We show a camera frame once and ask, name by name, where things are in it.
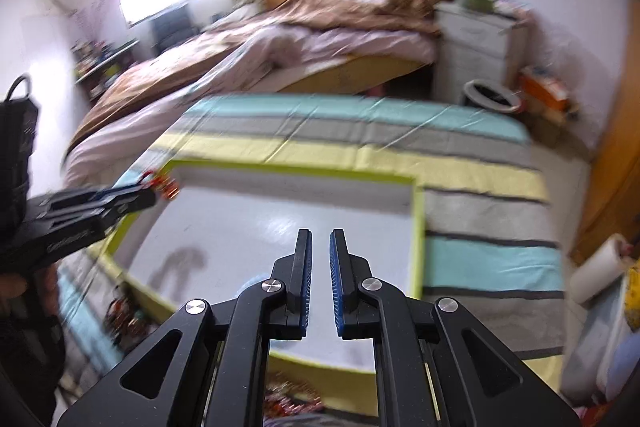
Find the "white drawer cabinet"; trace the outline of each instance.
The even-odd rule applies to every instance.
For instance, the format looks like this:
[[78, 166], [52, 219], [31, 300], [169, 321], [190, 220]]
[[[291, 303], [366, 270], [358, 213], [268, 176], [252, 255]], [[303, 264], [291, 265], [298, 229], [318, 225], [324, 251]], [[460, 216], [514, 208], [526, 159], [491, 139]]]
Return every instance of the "white drawer cabinet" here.
[[527, 27], [497, 15], [469, 12], [454, 3], [439, 3], [436, 8], [442, 39], [434, 78], [435, 100], [460, 103], [463, 86], [475, 78], [514, 87], [524, 65]]

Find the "tile floor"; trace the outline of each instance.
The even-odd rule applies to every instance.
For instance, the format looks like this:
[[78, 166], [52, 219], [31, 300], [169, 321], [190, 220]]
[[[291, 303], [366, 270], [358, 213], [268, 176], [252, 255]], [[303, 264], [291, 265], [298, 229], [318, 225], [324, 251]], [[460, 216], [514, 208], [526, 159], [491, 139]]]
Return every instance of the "tile floor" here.
[[[545, 177], [546, 187], [552, 205], [552, 216], [558, 230], [558, 241], [562, 249], [565, 285], [575, 270], [575, 266], [568, 257], [573, 246], [582, 204], [589, 183], [590, 165], [578, 158], [569, 149], [549, 149], [540, 144], [534, 144], [532, 150], [534, 163]], [[566, 348], [565, 354], [574, 349], [578, 341], [582, 324], [587, 311], [580, 304], [566, 300]]]

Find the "trash can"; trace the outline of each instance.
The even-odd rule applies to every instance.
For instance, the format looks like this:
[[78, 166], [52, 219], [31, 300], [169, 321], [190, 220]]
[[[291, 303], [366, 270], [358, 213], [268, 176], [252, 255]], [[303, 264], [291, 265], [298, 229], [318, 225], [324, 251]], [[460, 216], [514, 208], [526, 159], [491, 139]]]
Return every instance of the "trash can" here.
[[513, 114], [522, 107], [522, 100], [512, 90], [497, 82], [477, 78], [462, 89], [463, 104], [501, 114]]

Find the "paper towel roll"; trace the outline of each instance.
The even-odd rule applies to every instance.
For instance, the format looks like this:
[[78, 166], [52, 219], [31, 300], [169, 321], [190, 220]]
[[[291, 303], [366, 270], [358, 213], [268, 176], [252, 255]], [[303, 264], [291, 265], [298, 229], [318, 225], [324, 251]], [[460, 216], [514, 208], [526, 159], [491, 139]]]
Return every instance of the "paper towel roll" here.
[[615, 233], [575, 271], [569, 281], [569, 295], [574, 301], [587, 302], [636, 263], [631, 257], [620, 257], [625, 245], [625, 238]]

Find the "tray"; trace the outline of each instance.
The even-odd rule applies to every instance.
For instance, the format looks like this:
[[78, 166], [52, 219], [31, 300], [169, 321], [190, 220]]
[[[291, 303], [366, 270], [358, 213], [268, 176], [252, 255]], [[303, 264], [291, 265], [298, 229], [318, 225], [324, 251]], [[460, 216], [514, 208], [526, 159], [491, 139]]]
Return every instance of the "tray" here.
[[178, 181], [177, 198], [123, 219], [100, 257], [124, 271], [146, 308], [163, 319], [189, 299], [233, 299], [266, 279], [307, 228], [314, 247], [307, 336], [272, 341], [270, 354], [374, 372], [371, 341], [336, 334], [329, 234], [344, 229], [351, 253], [367, 257], [374, 275], [419, 298], [424, 223], [411, 178], [208, 160], [171, 160], [162, 172]]

